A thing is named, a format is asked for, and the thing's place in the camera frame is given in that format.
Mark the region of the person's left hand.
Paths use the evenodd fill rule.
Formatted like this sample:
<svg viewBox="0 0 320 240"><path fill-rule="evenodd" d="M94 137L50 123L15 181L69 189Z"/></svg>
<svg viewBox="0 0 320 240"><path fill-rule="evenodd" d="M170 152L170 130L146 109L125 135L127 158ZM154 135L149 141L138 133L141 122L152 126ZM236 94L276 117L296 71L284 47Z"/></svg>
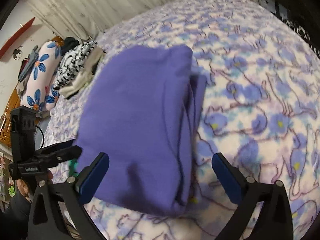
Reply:
<svg viewBox="0 0 320 240"><path fill-rule="evenodd" d="M46 182L51 183L52 179L53 179L53 174L50 170L48 170L47 175L46 175ZM31 191L30 191L27 183L25 181L23 181L22 179L19 179L19 180L16 180L16 185L17 185L17 188L18 188L19 192L21 193L21 195L24 196L28 202L32 202L32 200L30 198Z"/></svg>

